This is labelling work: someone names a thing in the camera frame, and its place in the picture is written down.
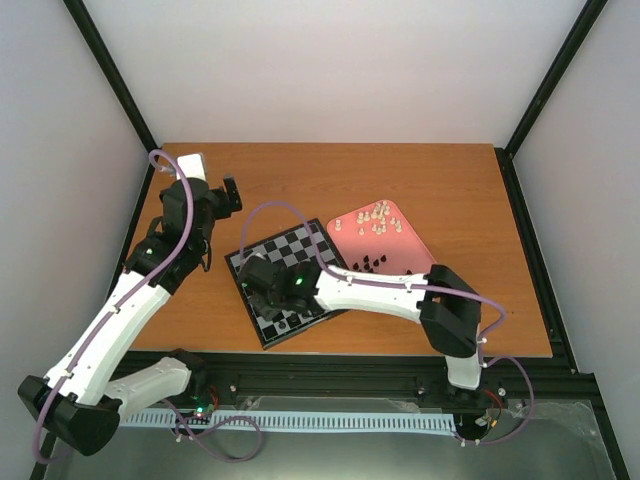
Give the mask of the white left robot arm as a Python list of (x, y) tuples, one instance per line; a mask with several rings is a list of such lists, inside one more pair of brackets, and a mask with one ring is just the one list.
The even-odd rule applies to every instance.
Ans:
[(112, 375), (142, 328), (197, 268), (209, 270), (216, 221), (242, 209), (235, 179), (209, 187), (203, 176), (179, 178), (161, 191), (163, 213), (124, 264), (108, 301), (72, 349), (45, 376), (27, 376), (18, 396), (36, 421), (32, 452), (48, 430), (89, 456), (114, 436), (120, 422), (161, 400), (197, 402), (208, 395), (203, 360), (176, 349), (154, 365), (119, 380)]

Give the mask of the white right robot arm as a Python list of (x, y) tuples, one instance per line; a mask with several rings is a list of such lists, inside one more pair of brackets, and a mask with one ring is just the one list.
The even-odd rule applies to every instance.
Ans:
[(284, 267), (254, 254), (242, 264), (238, 283), (269, 312), (318, 316), (357, 310), (414, 322), (444, 356), (449, 384), (466, 390), (480, 385), (481, 302), (473, 289), (441, 265), (426, 274), (385, 275), (334, 265), (323, 268), (315, 260)]

